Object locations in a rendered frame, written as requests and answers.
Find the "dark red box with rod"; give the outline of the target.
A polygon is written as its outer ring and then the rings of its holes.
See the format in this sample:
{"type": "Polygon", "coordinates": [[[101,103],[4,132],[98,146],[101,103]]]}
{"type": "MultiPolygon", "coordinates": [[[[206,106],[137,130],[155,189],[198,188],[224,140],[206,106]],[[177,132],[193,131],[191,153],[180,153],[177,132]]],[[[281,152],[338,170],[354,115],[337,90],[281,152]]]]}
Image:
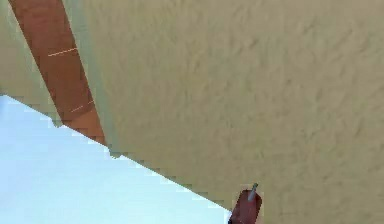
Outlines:
{"type": "Polygon", "coordinates": [[[256,224],[262,205],[262,198],[257,193],[258,184],[254,183],[251,189],[243,190],[238,197],[228,224],[256,224]]]}

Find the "brown wooden room door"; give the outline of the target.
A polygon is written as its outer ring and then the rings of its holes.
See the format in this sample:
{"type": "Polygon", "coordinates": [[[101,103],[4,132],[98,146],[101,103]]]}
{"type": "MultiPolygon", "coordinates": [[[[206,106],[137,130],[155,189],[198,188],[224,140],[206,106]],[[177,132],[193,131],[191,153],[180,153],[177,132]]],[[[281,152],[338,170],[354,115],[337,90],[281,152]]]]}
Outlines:
{"type": "Polygon", "coordinates": [[[105,135],[62,0],[8,0],[61,122],[104,145],[105,135]]]}

